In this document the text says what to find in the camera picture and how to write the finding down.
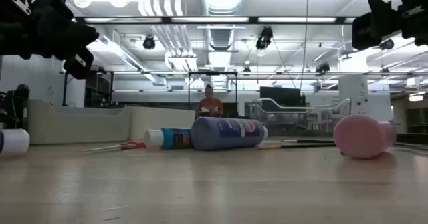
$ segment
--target white wall panel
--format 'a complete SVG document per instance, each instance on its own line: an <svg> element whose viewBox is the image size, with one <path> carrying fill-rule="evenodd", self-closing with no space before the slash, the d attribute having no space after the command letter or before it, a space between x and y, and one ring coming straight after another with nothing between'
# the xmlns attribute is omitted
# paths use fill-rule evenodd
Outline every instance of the white wall panel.
<svg viewBox="0 0 428 224"><path fill-rule="evenodd" d="M59 74L62 62L33 56L24 60L19 56L4 56L1 69L0 90L16 90L20 84L30 88L30 98L55 105L62 103L64 76Z"/></svg>

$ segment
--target blue label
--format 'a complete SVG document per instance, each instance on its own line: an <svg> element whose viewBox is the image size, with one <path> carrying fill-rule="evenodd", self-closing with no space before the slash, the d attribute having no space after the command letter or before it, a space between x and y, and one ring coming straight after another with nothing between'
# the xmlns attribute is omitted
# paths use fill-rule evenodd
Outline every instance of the blue label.
<svg viewBox="0 0 428 224"><path fill-rule="evenodd" d="M220 137L245 138L260 136L261 130L253 120L218 119Z"/></svg>
<svg viewBox="0 0 428 224"><path fill-rule="evenodd" d="M193 148L189 128L162 128L163 150Z"/></svg>

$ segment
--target spray can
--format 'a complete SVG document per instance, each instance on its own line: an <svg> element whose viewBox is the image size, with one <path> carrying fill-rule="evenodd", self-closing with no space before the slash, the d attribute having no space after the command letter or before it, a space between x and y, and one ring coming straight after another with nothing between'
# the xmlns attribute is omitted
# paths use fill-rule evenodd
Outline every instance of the spray can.
<svg viewBox="0 0 428 224"><path fill-rule="evenodd" d="M161 128L147 130L144 143L147 149L178 150L193 148L190 128Z"/></svg>
<svg viewBox="0 0 428 224"><path fill-rule="evenodd" d="M192 125L196 150L228 150L259 145L268 130L258 120L201 117Z"/></svg>

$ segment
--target red object on floor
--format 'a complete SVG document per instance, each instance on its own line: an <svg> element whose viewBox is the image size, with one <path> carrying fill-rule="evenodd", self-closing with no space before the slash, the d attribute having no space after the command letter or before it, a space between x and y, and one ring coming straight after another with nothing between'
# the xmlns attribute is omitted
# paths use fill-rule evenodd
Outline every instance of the red object on floor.
<svg viewBox="0 0 428 224"><path fill-rule="evenodd" d="M127 141L127 143L133 144L134 149L145 149L146 148L146 144L144 143L143 140L129 140L129 141Z"/></svg>

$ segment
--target spotlight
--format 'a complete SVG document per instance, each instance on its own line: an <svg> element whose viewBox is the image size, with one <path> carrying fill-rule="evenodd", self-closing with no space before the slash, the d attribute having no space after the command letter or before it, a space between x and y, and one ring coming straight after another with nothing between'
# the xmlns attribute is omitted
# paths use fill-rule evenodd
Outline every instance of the spotlight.
<svg viewBox="0 0 428 224"><path fill-rule="evenodd" d="M326 72L330 71L330 64L328 62L324 62L322 64L320 64L319 66L316 67L316 71L317 73L321 75L324 75Z"/></svg>
<svg viewBox="0 0 428 224"><path fill-rule="evenodd" d="M389 69L388 68L384 68L382 65L382 69L381 69L381 73L389 73Z"/></svg>
<svg viewBox="0 0 428 224"><path fill-rule="evenodd" d="M274 33L272 31L271 27L263 27L263 31L261 32L259 39L257 40L257 43L255 44L255 47L257 50L264 50L268 48L271 41L270 39L274 37Z"/></svg>
<svg viewBox="0 0 428 224"><path fill-rule="evenodd" d="M394 48L394 41L388 39L379 45L379 49L381 50L391 50Z"/></svg>
<svg viewBox="0 0 428 224"><path fill-rule="evenodd" d="M251 72L251 69L249 68L249 66L244 67L243 72Z"/></svg>
<svg viewBox="0 0 428 224"><path fill-rule="evenodd" d="M142 46L144 49L147 50L152 50L156 47L156 43L154 42L154 37L153 36L146 36L146 39L144 40L144 42L142 43Z"/></svg>

